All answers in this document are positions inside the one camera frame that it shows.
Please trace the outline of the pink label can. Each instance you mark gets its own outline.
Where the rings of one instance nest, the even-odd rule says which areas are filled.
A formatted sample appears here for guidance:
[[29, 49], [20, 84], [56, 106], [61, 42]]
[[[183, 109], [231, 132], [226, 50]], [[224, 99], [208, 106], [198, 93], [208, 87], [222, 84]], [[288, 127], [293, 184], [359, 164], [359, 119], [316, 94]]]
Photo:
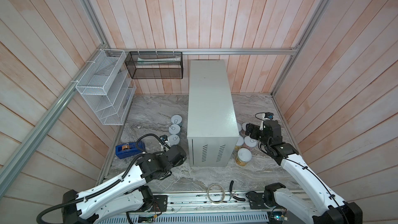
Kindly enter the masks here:
[[257, 147], [257, 145], [258, 145], [258, 140], [252, 139], [249, 136], [246, 136], [244, 138], [243, 148], [252, 151]]

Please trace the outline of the tall yellow peach can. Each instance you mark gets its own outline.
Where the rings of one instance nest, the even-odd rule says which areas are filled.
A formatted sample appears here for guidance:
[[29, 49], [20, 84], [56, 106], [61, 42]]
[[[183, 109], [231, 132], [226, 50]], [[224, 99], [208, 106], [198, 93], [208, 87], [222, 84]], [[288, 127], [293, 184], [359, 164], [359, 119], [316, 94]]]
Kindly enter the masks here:
[[239, 149], [235, 156], [236, 164], [238, 164], [241, 167], [246, 166], [247, 163], [251, 161], [251, 159], [252, 159], [252, 153], [247, 148]]

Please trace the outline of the yellow label can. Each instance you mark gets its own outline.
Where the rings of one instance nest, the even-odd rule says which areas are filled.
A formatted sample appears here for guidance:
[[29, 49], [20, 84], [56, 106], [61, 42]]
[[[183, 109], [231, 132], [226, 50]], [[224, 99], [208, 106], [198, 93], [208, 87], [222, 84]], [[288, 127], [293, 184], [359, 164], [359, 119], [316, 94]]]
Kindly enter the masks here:
[[242, 136], [239, 136], [239, 138], [238, 138], [238, 141], [237, 141], [237, 143], [236, 143], [236, 145], [235, 145], [235, 148], [234, 148], [234, 150], [235, 151], [238, 151], [239, 149], [241, 149], [242, 148], [242, 146], [243, 146], [243, 144], [244, 144], [244, 138], [242, 137]]

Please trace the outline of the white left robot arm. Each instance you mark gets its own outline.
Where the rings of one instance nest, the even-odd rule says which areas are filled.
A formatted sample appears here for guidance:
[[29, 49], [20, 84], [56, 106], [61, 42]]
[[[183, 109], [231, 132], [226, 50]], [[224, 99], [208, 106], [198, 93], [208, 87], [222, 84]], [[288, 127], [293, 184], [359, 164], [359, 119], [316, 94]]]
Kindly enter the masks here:
[[167, 151], [138, 154], [123, 173], [86, 191], [68, 191], [61, 204], [40, 212], [36, 221], [44, 224], [44, 216], [58, 209], [65, 224], [97, 224], [122, 212], [147, 210], [154, 197], [146, 184], [171, 176], [172, 168], [182, 165], [186, 158], [179, 145]]

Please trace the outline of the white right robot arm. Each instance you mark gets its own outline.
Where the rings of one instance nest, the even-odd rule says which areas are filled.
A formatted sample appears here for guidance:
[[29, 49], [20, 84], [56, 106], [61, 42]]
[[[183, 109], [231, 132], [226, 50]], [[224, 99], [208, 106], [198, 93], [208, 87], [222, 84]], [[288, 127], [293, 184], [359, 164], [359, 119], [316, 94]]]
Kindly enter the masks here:
[[307, 224], [361, 224], [363, 211], [335, 193], [307, 165], [300, 153], [283, 141], [278, 121], [265, 117], [260, 125], [248, 123], [245, 134], [258, 141], [258, 148], [287, 171], [311, 199], [311, 203], [293, 194], [285, 185], [265, 186], [262, 201], [275, 210], [283, 208]]

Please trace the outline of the left floor can near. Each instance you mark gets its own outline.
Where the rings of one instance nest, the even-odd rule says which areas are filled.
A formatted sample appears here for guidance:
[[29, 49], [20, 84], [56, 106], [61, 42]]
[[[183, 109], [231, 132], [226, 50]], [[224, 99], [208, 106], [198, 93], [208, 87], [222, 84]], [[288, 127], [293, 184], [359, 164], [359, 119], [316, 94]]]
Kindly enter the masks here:
[[177, 134], [172, 134], [168, 136], [167, 141], [170, 146], [178, 145], [180, 143], [180, 137]]

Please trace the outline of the floor can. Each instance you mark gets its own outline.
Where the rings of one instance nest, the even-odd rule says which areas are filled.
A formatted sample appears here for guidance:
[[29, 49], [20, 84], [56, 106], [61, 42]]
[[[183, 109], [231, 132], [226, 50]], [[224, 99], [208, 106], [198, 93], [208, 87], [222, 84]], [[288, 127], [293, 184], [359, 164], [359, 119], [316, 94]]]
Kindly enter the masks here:
[[177, 134], [172, 134], [168, 136], [167, 141], [170, 146], [178, 145], [180, 143], [180, 137]]
[[182, 126], [182, 117], [180, 115], [173, 115], [171, 118], [171, 123], [181, 127]]
[[181, 127], [180, 127], [178, 124], [172, 124], [172, 125], [169, 127], [169, 133], [170, 133], [171, 135], [179, 135], [179, 134], [180, 134], [180, 131], [181, 131]]

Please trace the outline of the left floor can middle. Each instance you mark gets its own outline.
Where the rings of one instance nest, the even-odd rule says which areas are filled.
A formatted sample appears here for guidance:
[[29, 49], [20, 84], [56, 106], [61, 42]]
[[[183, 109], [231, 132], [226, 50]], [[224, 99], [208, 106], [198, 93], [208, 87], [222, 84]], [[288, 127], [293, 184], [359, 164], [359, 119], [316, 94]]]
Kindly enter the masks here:
[[179, 135], [179, 134], [180, 134], [180, 131], [181, 131], [181, 127], [180, 127], [178, 124], [172, 124], [172, 125], [169, 127], [169, 133], [170, 133], [171, 135]]

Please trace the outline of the white lid can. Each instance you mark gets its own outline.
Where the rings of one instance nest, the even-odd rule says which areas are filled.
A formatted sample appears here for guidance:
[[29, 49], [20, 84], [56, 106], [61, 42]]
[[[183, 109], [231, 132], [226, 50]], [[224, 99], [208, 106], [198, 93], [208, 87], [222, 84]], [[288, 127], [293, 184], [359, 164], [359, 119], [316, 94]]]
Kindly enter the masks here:
[[242, 124], [242, 131], [246, 132], [246, 130], [247, 130], [247, 124], [248, 124], [248, 122], [244, 122], [244, 123]]

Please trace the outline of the left floor can far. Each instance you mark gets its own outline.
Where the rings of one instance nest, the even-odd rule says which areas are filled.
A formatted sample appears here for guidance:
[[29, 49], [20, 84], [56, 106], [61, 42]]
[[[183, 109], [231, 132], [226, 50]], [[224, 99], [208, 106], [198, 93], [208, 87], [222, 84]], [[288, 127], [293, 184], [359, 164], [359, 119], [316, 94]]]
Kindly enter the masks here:
[[173, 115], [171, 118], [171, 123], [181, 127], [182, 126], [182, 117], [180, 115]]

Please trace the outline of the grey metal cabinet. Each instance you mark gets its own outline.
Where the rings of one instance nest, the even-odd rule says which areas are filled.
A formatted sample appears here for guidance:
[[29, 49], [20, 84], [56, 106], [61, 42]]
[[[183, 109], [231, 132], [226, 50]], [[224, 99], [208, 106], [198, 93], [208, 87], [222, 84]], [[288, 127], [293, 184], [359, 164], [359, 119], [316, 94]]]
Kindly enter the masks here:
[[190, 165], [226, 166], [239, 136], [225, 62], [192, 60], [187, 120]]

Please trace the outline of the blue tape dispenser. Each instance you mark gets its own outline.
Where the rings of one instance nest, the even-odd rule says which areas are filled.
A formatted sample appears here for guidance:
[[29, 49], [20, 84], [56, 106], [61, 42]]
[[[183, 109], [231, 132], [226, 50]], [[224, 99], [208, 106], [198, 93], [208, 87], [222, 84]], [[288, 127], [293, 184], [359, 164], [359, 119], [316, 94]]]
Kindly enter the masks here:
[[136, 143], [125, 143], [115, 147], [115, 155], [119, 159], [135, 156], [145, 151], [145, 144], [142, 141]]

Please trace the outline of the clear tape roll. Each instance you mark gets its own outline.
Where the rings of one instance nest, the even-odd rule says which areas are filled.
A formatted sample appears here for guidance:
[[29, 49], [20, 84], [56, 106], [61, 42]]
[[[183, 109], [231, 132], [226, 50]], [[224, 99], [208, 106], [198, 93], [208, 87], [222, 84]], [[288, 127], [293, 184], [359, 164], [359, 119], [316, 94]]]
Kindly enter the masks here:
[[226, 191], [220, 184], [213, 183], [207, 188], [206, 195], [210, 203], [221, 204], [226, 198]]

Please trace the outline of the black handled pliers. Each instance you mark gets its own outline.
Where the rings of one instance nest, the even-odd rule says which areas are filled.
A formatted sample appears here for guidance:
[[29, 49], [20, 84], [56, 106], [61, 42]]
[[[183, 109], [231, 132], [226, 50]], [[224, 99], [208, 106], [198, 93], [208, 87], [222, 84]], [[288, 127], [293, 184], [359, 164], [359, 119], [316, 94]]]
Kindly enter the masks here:
[[238, 197], [238, 196], [236, 195], [236, 193], [234, 193], [234, 191], [233, 191], [233, 185], [234, 185], [234, 180], [232, 180], [232, 181], [230, 182], [230, 184], [229, 184], [230, 200], [231, 200], [231, 199], [234, 199], [235, 201], [238, 201], [238, 202], [245, 202], [246, 199], [241, 198], [241, 197]]

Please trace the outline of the black mesh wall basket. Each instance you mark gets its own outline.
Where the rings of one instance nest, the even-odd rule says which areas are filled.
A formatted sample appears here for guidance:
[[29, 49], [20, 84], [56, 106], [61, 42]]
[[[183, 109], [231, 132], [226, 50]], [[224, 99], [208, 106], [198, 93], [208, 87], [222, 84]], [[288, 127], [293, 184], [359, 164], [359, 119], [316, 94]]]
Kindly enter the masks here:
[[181, 52], [131, 51], [124, 64], [132, 79], [183, 79]]

